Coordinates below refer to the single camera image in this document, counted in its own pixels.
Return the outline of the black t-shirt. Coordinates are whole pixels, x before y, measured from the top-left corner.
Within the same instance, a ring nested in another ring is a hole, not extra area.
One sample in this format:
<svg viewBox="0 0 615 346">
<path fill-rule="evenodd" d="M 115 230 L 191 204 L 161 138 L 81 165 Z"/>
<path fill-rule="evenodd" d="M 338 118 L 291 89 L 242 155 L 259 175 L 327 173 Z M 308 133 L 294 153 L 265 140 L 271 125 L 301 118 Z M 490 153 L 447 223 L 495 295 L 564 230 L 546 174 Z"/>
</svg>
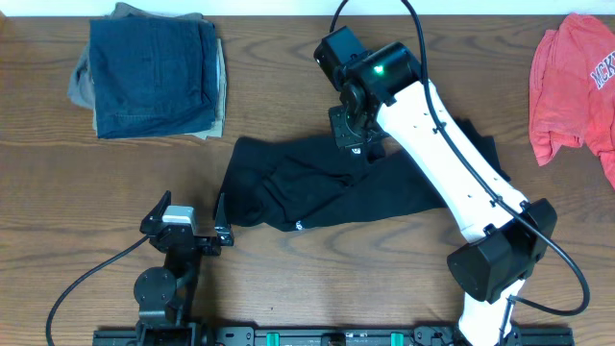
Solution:
<svg viewBox="0 0 615 346">
<path fill-rule="evenodd" d="M 220 188 L 230 223 L 265 223 L 282 232 L 372 222 L 444 202 L 404 150 L 379 142 L 361 154 L 330 136 L 287 142 L 242 137 Z"/>
</svg>

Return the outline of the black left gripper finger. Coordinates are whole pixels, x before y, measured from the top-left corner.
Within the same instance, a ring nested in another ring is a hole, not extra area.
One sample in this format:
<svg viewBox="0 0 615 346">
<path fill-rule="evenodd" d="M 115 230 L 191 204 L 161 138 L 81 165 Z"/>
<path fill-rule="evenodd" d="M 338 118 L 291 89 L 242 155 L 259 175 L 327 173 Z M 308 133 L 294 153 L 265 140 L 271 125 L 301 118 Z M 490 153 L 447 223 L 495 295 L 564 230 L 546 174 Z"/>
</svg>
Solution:
<svg viewBox="0 0 615 346">
<path fill-rule="evenodd" d="M 225 197 L 224 193 L 219 195 L 214 217 L 214 230 L 221 246 L 234 246 L 234 232 L 227 218 Z"/>
<path fill-rule="evenodd" d="M 144 225 L 160 223 L 166 209 L 170 206 L 172 193 L 166 190 L 156 205 L 143 218 Z"/>
</svg>

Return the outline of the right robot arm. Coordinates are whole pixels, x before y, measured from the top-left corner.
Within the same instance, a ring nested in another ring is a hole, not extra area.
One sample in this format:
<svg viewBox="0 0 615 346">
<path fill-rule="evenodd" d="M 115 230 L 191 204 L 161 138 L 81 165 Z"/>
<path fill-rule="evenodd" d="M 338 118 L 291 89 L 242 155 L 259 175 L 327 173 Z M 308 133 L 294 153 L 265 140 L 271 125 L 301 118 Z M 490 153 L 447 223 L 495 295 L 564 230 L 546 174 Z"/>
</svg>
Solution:
<svg viewBox="0 0 615 346">
<path fill-rule="evenodd" d="M 329 110 L 338 147 L 357 153 L 392 136 L 409 153 L 452 212 L 466 243 L 447 257 L 465 292 L 458 322 L 472 345 L 520 344 L 511 305 L 547 250 L 556 213 L 528 201 L 482 156 L 420 81 L 420 63 L 400 42 L 372 52 L 348 27 L 321 40 L 313 54 L 341 104 Z"/>
</svg>

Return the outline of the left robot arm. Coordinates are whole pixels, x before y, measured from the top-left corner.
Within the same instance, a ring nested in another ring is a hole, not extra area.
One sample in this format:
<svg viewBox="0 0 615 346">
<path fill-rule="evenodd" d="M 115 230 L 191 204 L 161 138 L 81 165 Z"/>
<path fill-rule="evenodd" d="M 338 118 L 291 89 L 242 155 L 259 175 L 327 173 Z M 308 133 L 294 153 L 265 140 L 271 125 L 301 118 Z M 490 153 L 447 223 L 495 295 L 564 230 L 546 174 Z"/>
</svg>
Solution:
<svg viewBox="0 0 615 346">
<path fill-rule="evenodd" d="M 215 235 L 197 235 L 194 208 L 173 206 L 169 191 L 141 221 L 140 231 L 165 259 L 162 266 L 148 268 L 135 281 L 137 346 L 202 346 L 210 342 L 207 328 L 192 322 L 190 314 L 202 258 L 219 256 L 223 247 L 234 245 L 225 199 L 220 194 L 217 200 Z"/>
</svg>

